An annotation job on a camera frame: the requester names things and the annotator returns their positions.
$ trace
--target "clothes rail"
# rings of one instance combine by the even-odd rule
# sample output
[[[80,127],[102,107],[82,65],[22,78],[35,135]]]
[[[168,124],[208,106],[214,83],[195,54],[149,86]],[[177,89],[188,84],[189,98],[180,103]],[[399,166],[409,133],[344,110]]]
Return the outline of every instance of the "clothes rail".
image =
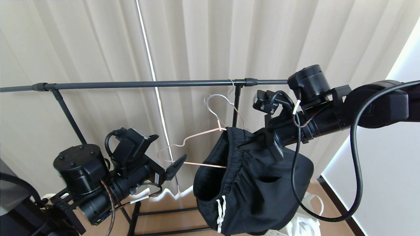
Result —
[[[252,87],[256,85],[278,85],[278,84],[287,84],[285,79],[275,79],[275,80],[258,80],[253,78],[245,79],[235,79],[235,80],[179,80],[179,81],[133,81],[133,82],[94,82],[94,83],[64,83],[64,84],[50,84],[50,83],[37,83],[29,86],[15,86],[15,87],[3,87],[0,88],[0,92],[24,92],[24,91],[37,91],[37,92],[47,92],[50,91],[54,95],[54,98],[58,101],[61,109],[63,110],[66,118],[68,119],[71,127],[76,133],[82,144],[86,144],[86,140],[83,137],[82,132],[77,126],[76,121],[74,120],[70,110],[68,109],[64,98],[60,93],[60,89],[119,89],[119,88],[152,88],[152,87],[197,87],[197,86],[235,86],[235,103],[236,108],[239,107],[239,98],[241,95],[242,87]],[[238,114],[234,110],[232,127],[236,127],[238,120]],[[136,202],[134,206],[134,211],[130,219],[129,215],[124,208],[121,209],[125,218],[130,224],[129,232],[127,236],[160,236],[160,235],[171,235],[179,233],[190,233],[197,231],[210,230],[210,227],[201,227],[201,228],[192,228],[178,231],[168,231],[168,232],[158,232],[158,233],[147,233],[147,234],[135,234],[137,219],[139,216],[145,215],[156,215],[156,214],[167,214],[175,212],[185,212],[191,210],[197,210],[197,207],[186,208],[186,209],[176,209],[169,211],[161,212],[145,212],[140,213],[141,202]]]

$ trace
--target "beige curtain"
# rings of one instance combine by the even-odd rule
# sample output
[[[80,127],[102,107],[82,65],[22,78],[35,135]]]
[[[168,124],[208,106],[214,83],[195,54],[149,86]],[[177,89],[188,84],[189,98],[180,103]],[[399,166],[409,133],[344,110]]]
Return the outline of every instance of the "beige curtain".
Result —
[[[157,80],[287,79],[320,64],[331,87],[355,88],[385,79],[420,15],[420,2],[411,0],[139,2]],[[203,98],[228,95],[230,89],[159,88],[170,143],[215,128]],[[287,86],[243,88],[240,111],[252,132],[263,126],[263,113],[251,106],[257,89],[292,95]],[[223,99],[210,106],[231,125],[232,108]],[[187,141],[184,148],[172,149],[173,157],[187,153],[190,161],[202,162],[219,136]],[[315,178],[347,136],[343,131],[302,146],[315,164]],[[196,169],[181,169],[181,190],[191,186]]]
[[[153,80],[136,1],[0,1],[1,86],[37,82]],[[320,64],[331,87],[385,79],[420,15],[420,1],[139,0],[156,80],[287,79]],[[252,109],[257,89],[288,92],[287,86],[242,89],[246,127],[263,126]],[[171,144],[216,127],[203,99],[231,87],[159,88]],[[119,127],[161,137],[148,150],[155,158],[166,145],[154,89],[62,91],[90,143],[100,145]],[[232,108],[222,98],[211,108],[228,126]],[[238,127],[243,128],[238,120]],[[219,132],[173,148],[202,162]],[[317,177],[348,136],[347,131],[302,146]],[[1,94],[1,158],[41,194],[64,185],[52,168],[59,151],[79,141],[53,96],[41,92]],[[170,159],[167,153],[164,158]],[[197,167],[177,175],[181,191]],[[174,181],[167,183],[177,192]]]
[[[2,87],[152,80],[135,1],[1,1],[0,7]],[[166,145],[153,88],[61,93],[87,142],[104,156],[105,136],[120,127],[159,134],[150,157]],[[41,195],[64,188],[53,160],[79,144],[50,92],[1,94],[1,159]],[[178,191],[175,181],[166,187]]]

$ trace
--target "white plastic bag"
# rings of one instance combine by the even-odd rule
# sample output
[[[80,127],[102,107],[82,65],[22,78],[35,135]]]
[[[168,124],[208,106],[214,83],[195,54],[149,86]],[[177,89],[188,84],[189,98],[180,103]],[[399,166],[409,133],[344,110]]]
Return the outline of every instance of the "white plastic bag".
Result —
[[[305,193],[302,203],[313,212],[311,205],[312,198],[318,198],[321,202],[321,215],[324,211],[322,199],[315,194]],[[292,220],[281,230],[269,230],[264,236],[321,236],[319,220],[305,212],[301,207],[297,209]]]

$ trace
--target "baseboard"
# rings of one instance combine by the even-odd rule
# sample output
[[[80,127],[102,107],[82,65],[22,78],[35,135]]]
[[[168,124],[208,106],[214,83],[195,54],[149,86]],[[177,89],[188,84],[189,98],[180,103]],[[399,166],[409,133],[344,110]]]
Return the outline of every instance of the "baseboard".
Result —
[[[328,197],[330,197],[331,201],[337,207],[341,214],[347,212],[347,209],[344,207],[343,203],[331,189],[330,185],[325,181],[325,179],[321,176],[318,179],[318,182],[321,184],[322,188],[324,189],[325,193],[327,193]],[[366,236],[362,229],[360,229],[359,225],[356,221],[351,217],[350,219],[346,220],[347,224],[349,225],[350,229],[353,231],[355,236]]]

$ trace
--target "wooden floor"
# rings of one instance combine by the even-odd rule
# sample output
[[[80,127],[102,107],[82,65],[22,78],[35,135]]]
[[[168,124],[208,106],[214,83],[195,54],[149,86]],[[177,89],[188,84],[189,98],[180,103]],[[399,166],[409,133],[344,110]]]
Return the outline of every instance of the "wooden floor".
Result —
[[[337,217],[339,212],[335,208],[332,201],[329,199],[327,194],[322,189],[318,182],[313,182],[309,186],[308,192],[316,194],[324,201],[325,209],[323,216],[326,217]],[[319,212],[320,204],[317,199],[312,200],[312,205],[315,212]],[[181,194],[178,199],[175,199],[171,194],[165,194],[162,199],[156,201],[156,199],[147,199],[142,201],[140,208],[141,212],[151,212],[160,210],[172,210],[180,208],[196,207],[196,201],[192,192],[188,194]],[[130,214],[133,212],[134,205],[126,207],[127,212]],[[83,225],[86,228],[84,236],[102,236],[108,230],[110,217],[102,222],[99,226],[91,226],[87,221],[84,221],[84,216],[80,210],[76,210],[76,214],[81,219]],[[346,222],[330,223],[321,221],[321,234],[323,236],[354,236],[352,230]],[[137,227],[135,230],[136,234],[143,233],[156,233],[164,231],[182,230],[188,228],[200,228],[206,227],[204,219],[201,217],[198,211],[189,212],[177,212],[161,215],[149,215],[141,216],[137,221]],[[129,224],[121,211],[117,212],[115,218],[115,225],[113,227],[112,236],[126,236],[128,233]],[[217,236],[220,235],[215,231],[201,231],[193,233],[185,233],[186,236]]]

